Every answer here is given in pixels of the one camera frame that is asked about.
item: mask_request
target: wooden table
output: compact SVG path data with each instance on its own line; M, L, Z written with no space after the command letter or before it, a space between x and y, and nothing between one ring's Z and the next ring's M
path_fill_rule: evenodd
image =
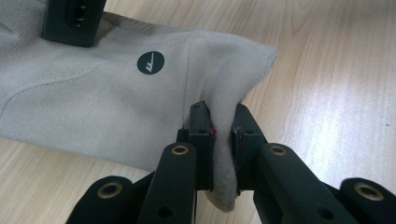
M396 2L107 0L141 21L274 46L274 70L245 100L267 139L334 187L348 177L396 192ZM95 180L148 172L0 139L0 223L64 223ZM260 223L252 193L224 214L201 194L197 223Z

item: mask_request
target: logo patch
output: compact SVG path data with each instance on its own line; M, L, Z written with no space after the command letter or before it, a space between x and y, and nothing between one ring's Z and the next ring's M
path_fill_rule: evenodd
M154 75L163 69L165 58L158 51L151 51L140 56L137 68L146 75Z

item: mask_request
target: light wood floor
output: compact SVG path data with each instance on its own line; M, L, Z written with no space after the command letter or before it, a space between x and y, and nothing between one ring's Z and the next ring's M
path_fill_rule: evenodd
M267 139L334 187L348 177L396 193L396 2L107 0L133 19L241 35L279 51L244 103ZM147 172L0 139L0 223L64 223L96 179ZM200 197L197 223L260 223L244 192L224 214Z

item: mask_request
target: folded cloth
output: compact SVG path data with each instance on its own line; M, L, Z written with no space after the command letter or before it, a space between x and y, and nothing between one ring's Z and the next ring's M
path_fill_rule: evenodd
M218 131L209 200L233 210L234 109L276 50L110 13L94 47L79 48L40 38L44 11L45 1L0 1L0 135L154 170L205 100Z

